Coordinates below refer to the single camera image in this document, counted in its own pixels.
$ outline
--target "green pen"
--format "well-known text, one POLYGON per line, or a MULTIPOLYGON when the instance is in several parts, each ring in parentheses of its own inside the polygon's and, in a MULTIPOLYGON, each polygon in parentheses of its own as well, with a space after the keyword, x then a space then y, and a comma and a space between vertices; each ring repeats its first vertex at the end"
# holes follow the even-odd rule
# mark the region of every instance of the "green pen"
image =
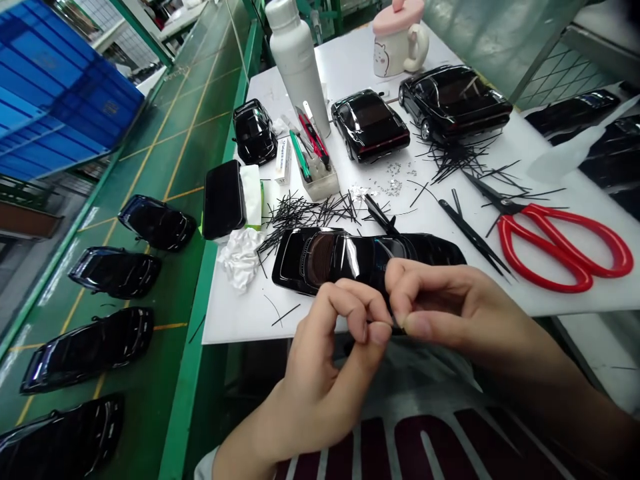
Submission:
POLYGON ((307 165, 307 161, 302 155, 302 150, 300 150, 300 144, 298 144, 298 138, 295 136, 295 132, 293 130, 289 130, 289 136, 291 137, 291 143, 293 144, 293 150, 295 151, 295 156, 298 158, 298 163, 300 164, 300 169, 302 170, 302 176, 305 179, 305 182, 311 183, 313 179, 311 178, 311 172, 309 171, 309 166, 307 165))

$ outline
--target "white box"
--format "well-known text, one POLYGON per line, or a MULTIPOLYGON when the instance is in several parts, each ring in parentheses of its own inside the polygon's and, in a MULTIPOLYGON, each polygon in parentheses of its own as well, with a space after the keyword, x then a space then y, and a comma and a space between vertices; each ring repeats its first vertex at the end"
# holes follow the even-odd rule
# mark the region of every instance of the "white box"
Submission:
POLYGON ((278 141, 275 161, 275 181, 278 182, 278 185, 288 185, 289 171, 291 170, 291 142, 288 138, 278 141))

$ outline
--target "red scissors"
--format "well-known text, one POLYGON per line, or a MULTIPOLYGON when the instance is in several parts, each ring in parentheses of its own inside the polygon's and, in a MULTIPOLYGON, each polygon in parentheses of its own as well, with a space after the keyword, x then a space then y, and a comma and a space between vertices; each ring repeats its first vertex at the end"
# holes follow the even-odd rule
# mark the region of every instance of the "red scissors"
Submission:
POLYGON ((627 244, 616 232, 602 223, 575 213, 554 210, 535 203, 518 205, 467 172, 465 172, 465 175, 488 198, 493 206, 500 210, 497 226, 500 232, 502 251, 513 269, 530 282, 556 292, 580 293, 591 288, 593 276, 603 278, 624 277, 633 269, 633 256, 627 244), (522 213, 533 220, 551 241, 530 232, 516 222, 513 216, 518 213, 522 213), (560 233, 554 224, 549 221, 548 217, 576 223, 602 238, 613 255, 613 267, 606 269, 588 258, 560 233), (558 260, 575 277, 576 284, 564 285, 556 283, 529 270, 515 254, 512 234, 522 237, 558 260))

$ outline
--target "person's shirt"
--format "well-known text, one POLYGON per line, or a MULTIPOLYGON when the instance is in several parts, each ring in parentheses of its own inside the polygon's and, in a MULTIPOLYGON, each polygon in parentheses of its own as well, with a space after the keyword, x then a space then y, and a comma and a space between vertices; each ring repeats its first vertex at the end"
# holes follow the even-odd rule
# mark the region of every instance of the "person's shirt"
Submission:
MULTIPOLYGON (((195 480, 211 479, 216 452, 195 480)), ((602 477, 486 396, 464 358, 394 338, 360 424, 337 445, 280 463, 275 480, 602 477)))

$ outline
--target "hand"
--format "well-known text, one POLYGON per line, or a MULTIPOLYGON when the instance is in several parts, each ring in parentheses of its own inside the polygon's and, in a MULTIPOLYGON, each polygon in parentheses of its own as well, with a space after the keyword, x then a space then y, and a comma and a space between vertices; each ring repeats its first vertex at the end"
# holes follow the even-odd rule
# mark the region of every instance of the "hand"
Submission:
POLYGON ((385 284, 398 324, 412 337, 519 380, 562 382, 575 373, 547 332, 478 269, 392 259, 385 284))
POLYGON ((382 295, 373 288, 346 279, 322 285, 295 332, 285 378, 260 406, 257 430, 268 458, 282 461, 322 450, 352 430, 392 324, 382 295), (347 318, 356 340, 342 370, 332 361, 338 315, 347 318))

